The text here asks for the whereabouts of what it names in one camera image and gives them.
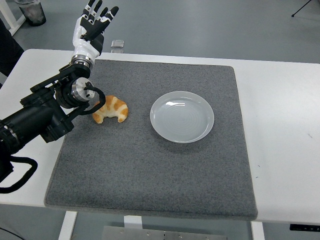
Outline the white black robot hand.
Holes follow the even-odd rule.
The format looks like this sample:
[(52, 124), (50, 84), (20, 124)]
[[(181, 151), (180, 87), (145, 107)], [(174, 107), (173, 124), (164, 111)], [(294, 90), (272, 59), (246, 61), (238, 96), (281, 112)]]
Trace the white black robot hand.
[(82, 55), (94, 61), (101, 55), (104, 43), (104, 32), (119, 11), (118, 6), (105, 7), (98, 13), (102, 1), (90, 0), (77, 19), (72, 44), (73, 55)]

